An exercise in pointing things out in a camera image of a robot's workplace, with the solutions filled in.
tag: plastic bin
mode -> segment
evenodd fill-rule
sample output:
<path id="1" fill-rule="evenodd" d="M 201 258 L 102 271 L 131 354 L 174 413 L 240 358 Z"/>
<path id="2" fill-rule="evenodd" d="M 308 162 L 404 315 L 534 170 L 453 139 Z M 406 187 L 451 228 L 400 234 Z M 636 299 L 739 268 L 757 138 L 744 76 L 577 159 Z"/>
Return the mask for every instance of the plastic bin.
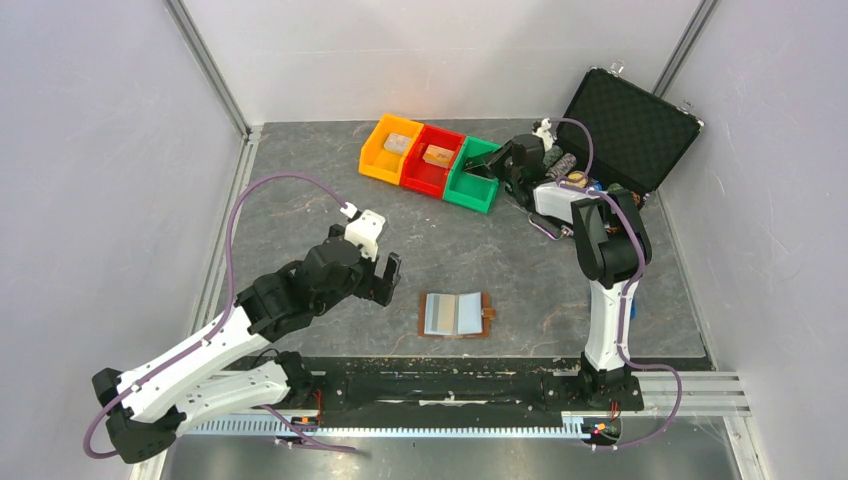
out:
<path id="1" fill-rule="evenodd" d="M 418 138 L 412 144 L 412 148 L 403 164 L 403 172 L 400 175 L 400 186 L 442 198 L 445 184 L 448 181 L 451 167 L 459 155 L 465 136 L 449 132 L 432 125 L 424 125 Z M 432 165 L 424 161 L 424 152 L 429 145 L 446 148 L 454 152 L 448 168 Z"/>
<path id="2" fill-rule="evenodd" d="M 488 213 L 498 193 L 498 180 L 465 171 L 474 157 L 492 153 L 500 145 L 479 138 L 466 137 L 462 150 L 451 168 L 445 185 L 444 200 L 482 213 Z"/>
<path id="3" fill-rule="evenodd" d="M 388 113 L 383 115 L 359 152 L 359 173 L 394 185 L 400 184 L 400 174 L 406 156 L 415 144 L 415 139 L 423 127 L 424 125 L 412 120 Z M 390 152 L 383 148 L 386 139 L 392 133 L 398 133 L 412 139 L 403 154 Z"/>

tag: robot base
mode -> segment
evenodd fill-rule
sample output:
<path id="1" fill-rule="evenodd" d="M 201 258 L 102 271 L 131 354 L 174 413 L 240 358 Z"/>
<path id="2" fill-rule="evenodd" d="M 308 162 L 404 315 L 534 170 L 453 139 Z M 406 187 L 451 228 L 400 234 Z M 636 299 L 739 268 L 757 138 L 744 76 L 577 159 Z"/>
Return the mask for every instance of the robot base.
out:
<path id="1" fill-rule="evenodd" d="M 615 370 L 597 371 L 589 363 L 586 354 L 580 355 L 580 371 L 574 377 L 554 377 L 545 385 L 570 410 L 609 411 L 613 402 L 618 402 L 620 411 L 645 409 L 639 379 L 631 374 L 627 365 Z"/>

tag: gray floor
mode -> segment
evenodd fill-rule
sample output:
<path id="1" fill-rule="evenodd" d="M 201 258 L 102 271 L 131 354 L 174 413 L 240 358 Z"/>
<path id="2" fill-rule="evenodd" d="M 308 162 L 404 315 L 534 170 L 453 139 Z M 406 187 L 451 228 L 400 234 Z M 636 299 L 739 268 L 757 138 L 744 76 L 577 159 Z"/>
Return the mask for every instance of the gray floor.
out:
<path id="1" fill-rule="evenodd" d="M 660 420 L 624 421 L 624 440 Z M 360 454 L 288 450 L 270 438 L 185 436 L 168 452 L 167 480 L 741 478 L 721 418 L 678 419 L 638 448 L 591 453 L 569 440 L 345 438 Z"/>
<path id="2" fill-rule="evenodd" d="M 532 121 L 429 123 L 503 143 L 527 131 Z M 394 251 L 403 259 L 403 279 L 389 307 L 347 299 L 278 346 L 313 356 L 578 356 L 589 332 L 589 287 L 572 243 L 550 241 L 533 229 L 503 192 L 483 215 L 360 175 L 359 149 L 374 125 L 283 123 L 266 125 L 262 132 L 251 179 L 280 170 L 317 175 L 359 208 L 384 215 L 389 229 L 381 252 Z M 642 215 L 653 261 L 636 293 L 630 351 L 634 356 L 701 357 L 704 346 L 657 198 Z M 303 258 L 332 223 L 343 220 L 334 202 L 306 182 L 283 180 L 259 190 L 248 200 L 235 236 L 237 289 Z M 489 292 L 497 310 L 491 337 L 419 338 L 419 294 L 424 291 Z"/>

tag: yellow bin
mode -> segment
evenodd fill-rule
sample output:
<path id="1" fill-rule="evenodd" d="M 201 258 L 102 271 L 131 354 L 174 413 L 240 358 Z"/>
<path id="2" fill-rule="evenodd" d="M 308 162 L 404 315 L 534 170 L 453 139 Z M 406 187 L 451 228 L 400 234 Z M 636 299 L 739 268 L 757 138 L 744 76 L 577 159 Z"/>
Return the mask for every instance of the yellow bin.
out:
<path id="1" fill-rule="evenodd" d="M 406 156 L 423 127 L 423 124 L 412 120 L 388 113 L 383 115 L 359 152 L 359 173 L 394 185 L 400 184 L 403 162 L 406 161 Z M 403 154 L 390 152 L 383 148 L 389 135 L 393 133 L 410 138 L 409 146 L 406 147 Z"/>

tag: green bin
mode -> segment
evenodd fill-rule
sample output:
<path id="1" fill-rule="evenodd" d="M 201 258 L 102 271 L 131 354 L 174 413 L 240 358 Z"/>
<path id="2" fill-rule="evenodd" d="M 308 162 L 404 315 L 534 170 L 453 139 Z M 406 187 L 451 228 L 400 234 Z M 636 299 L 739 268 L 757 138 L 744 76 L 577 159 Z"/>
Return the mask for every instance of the green bin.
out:
<path id="1" fill-rule="evenodd" d="M 470 161 L 478 162 L 478 165 L 482 164 L 486 154 L 495 152 L 499 148 L 501 146 L 496 143 L 465 137 L 462 149 L 448 175 L 442 199 L 478 212 L 488 213 L 498 193 L 497 179 L 479 177 L 466 172 L 465 169 L 477 166 L 469 165 Z"/>

